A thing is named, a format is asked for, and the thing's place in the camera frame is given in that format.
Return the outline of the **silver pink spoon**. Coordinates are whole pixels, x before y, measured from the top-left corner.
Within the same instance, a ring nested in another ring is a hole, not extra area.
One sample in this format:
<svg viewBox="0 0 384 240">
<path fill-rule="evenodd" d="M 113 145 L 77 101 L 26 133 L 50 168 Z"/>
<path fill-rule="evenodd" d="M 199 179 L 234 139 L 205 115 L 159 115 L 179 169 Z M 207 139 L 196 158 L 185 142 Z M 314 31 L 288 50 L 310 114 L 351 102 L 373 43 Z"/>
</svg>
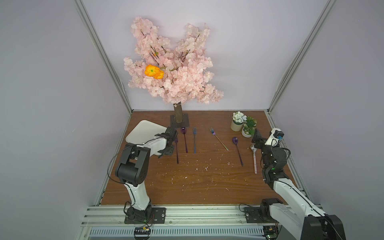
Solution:
<svg viewBox="0 0 384 240">
<path fill-rule="evenodd" d="M 255 174 L 257 174 L 257 173 L 258 173 L 258 169 L 257 169 L 257 158 L 256 158 L 256 152 L 257 152 L 257 149 L 254 147 L 254 145 L 251 145 L 251 146 L 250 146 L 250 149 L 251 149 L 252 152 L 253 152 L 254 172 L 255 172 Z"/>
</svg>

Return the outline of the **dark purple spoon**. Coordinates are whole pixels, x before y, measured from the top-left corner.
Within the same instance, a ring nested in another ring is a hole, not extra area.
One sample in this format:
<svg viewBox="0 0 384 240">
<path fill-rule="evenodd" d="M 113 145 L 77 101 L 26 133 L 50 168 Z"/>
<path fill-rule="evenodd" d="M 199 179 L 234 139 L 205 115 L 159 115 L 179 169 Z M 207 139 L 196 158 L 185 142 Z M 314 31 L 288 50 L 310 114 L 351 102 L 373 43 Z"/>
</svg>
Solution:
<svg viewBox="0 0 384 240">
<path fill-rule="evenodd" d="M 236 146 L 236 149 L 237 149 L 237 152 L 238 152 L 238 156 L 239 156 L 239 159 L 240 159 L 240 163 L 241 163 L 241 166 L 243 167 L 244 163 L 243 163 L 242 156 L 241 156 L 241 153 L 240 153 L 240 149 L 239 149 L 239 146 L 238 146 L 239 139 L 237 137 L 233 137 L 232 141 L 233 141 L 234 145 Z"/>
</svg>

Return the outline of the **blue fork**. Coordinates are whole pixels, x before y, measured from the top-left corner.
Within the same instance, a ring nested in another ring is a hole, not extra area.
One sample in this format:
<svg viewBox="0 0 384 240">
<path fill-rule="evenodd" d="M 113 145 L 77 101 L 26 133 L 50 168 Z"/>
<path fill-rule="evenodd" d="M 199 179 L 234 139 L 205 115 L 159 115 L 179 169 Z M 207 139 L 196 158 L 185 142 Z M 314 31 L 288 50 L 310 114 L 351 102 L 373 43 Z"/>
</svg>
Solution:
<svg viewBox="0 0 384 240">
<path fill-rule="evenodd" d="M 193 128 L 193 134 L 194 134 L 194 154 L 197 153 L 197 128 Z"/>
</svg>

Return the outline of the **white square tray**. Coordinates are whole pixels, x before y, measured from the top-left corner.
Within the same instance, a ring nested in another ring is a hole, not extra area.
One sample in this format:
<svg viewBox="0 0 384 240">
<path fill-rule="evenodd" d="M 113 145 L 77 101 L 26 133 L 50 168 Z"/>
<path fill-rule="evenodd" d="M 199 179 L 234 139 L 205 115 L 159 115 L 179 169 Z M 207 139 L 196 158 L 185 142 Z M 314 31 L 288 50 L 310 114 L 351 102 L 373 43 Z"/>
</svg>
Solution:
<svg viewBox="0 0 384 240">
<path fill-rule="evenodd" d="M 166 131 L 166 127 L 156 123 L 142 120 L 125 138 L 127 143 L 131 144 L 144 144 L 145 142 L 155 138 L 156 134 L 162 134 Z"/>
</svg>

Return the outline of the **rainbow iridescent fork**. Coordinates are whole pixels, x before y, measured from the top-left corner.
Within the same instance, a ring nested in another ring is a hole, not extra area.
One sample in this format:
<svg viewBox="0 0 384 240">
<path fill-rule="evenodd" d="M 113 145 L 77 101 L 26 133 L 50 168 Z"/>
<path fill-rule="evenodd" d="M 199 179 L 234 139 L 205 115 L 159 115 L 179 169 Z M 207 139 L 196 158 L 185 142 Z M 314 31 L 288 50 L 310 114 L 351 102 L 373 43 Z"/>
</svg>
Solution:
<svg viewBox="0 0 384 240">
<path fill-rule="evenodd" d="M 226 151 L 229 151 L 229 149 L 226 147 L 226 145 L 217 136 L 217 134 L 213 128 L 210 128 L 210 132 L 212 133 L 213 136 L 215 136 L 217 138 L 217 140 L 222 144 L 222 146 L 226 149 Z"/>
</svg>

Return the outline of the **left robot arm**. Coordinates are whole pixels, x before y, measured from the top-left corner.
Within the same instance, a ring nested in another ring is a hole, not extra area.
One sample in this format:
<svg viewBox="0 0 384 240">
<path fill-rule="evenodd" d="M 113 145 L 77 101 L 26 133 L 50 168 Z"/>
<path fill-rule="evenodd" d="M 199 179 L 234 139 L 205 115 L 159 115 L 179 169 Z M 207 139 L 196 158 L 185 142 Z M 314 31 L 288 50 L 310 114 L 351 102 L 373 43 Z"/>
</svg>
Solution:
<svg viewBox="0 0 384 240">
<path fill-rule="evenodd" d="M 115 176 L 129 192 L 131 206 L 125 211 L 129 218 L 149 219 L 152 205 L 146 191 L 145 179 L 150 157 L 171 156 L 174 151 L 173 142 L 177 135 L 178 132 L 174 127 L 150 129 L 140 126 L 136 126 L 128 134 L 128 141 L 116 167 Z"/>
</svg>

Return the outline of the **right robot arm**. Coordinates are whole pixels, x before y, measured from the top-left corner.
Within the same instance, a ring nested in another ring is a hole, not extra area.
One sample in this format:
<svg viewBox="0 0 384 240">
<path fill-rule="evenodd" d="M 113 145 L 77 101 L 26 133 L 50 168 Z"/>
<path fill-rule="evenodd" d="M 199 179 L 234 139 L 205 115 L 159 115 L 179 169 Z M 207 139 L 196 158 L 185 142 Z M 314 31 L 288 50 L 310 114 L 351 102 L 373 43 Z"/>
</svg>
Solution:
<svg viewBox="0 0 384 240">
<path fill-rule="evenodd" d="M 262 220 L 273 219 L 281 224 L 296 240 L 344 240 L 342 221 L 329 215 L 312 203 L 292 182 L 284 171 L 291 151 L 280 145 L 284 133 L 274 128 L 268 138 L 255 130 L 254 147 L 261 150 L 264 182 L 278 195 L 263 199 L 259 215 Z"/>
</svg>

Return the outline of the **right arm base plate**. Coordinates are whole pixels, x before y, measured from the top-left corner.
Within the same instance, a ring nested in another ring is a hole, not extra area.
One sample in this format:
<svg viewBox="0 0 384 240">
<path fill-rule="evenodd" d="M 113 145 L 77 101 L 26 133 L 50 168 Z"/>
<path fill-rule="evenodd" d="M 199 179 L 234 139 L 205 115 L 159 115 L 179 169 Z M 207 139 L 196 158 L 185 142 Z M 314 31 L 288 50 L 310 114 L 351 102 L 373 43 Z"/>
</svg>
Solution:
<svg viewBox="0 0 384 240">
<path fill-rule="evenodd" d="M 248 224 L 274 224 L 276 222 L 271 217 L 262 216 L 260 207 L 244 207 L 244 212 Z"/>
</svg>

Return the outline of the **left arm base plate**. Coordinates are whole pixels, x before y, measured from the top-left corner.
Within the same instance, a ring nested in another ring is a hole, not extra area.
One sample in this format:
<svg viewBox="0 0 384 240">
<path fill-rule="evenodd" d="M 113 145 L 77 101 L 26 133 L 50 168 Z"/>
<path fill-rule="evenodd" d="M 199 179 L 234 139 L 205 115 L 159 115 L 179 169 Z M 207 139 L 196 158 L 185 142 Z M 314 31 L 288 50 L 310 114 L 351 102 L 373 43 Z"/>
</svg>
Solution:
<svg viewBox="0 0 384 240">
<path fill-rule="evenodd" d="M 164 224 L 166 218 L 166 208 L 151 207 L 146 210 L 137 210 L 133 207 L 124 210 L 126 214 L 125 224 Z"/>
</svg>

